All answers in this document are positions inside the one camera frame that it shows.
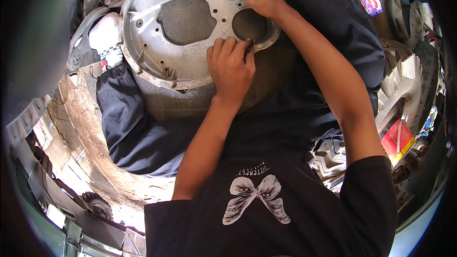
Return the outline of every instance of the person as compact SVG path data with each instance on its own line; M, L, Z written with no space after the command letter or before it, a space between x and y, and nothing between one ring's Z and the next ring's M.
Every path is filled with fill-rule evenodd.
M384 56L368 15L357 0L244 1L301 54L284 86L245 113L254 53L244 60L248 42L234 37L207 51L217 92L203 121L151 118L128 66L97 82L113 161L138 174L177 171L171 201L144 208L147 255L388 255L397 204L374 123ZM307 162L318 141L341 135L337 197Z

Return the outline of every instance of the metal frame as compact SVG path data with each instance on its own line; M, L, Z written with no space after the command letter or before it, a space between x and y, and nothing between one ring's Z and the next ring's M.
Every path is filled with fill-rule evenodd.
M249 7L243 0L205 0L210 10L218 10L217 13L211 12L217 20L212 34L206 40L178 46L165 38L162 26L157 22L163 4L169 1L124 0L119 29L123 54L140 77L157 87L186 90L207 85L213 80L207 68L206 49L216 38L235 36L232 19L237 12ZM140 19L139 27L135 22ZM256 45L255 51L271 46L279 37L281 29L272 21L269 24L272 26L267 35L269 38ZM162 74L168 70L177 78L164 77Z

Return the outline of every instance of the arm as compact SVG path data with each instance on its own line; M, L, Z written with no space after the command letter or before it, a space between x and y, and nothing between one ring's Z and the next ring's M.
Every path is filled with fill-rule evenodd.
M217 92L202 125L182 158L171 200L192 199L214 174L233 118L255 73L254 52L243 61L247 42L217 39L207 51L208 68Z
M345 137L347 165L383 156L365 84L346 58L284 0L244 0L274 20L305 59Z

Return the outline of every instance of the black t-shirt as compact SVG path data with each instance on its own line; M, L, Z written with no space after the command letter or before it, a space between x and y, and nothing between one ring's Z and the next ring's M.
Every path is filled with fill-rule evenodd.
M147 256L387 256L397 221L390 162L346 170L340 198L298 159L225 161L192 200L144 207Z

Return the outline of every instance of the gear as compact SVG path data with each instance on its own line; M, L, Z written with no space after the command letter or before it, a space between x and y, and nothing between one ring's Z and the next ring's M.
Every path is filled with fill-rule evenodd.
M113 213L110 204L97 193L85 192L82 199L92 208L95 214L113 220Z

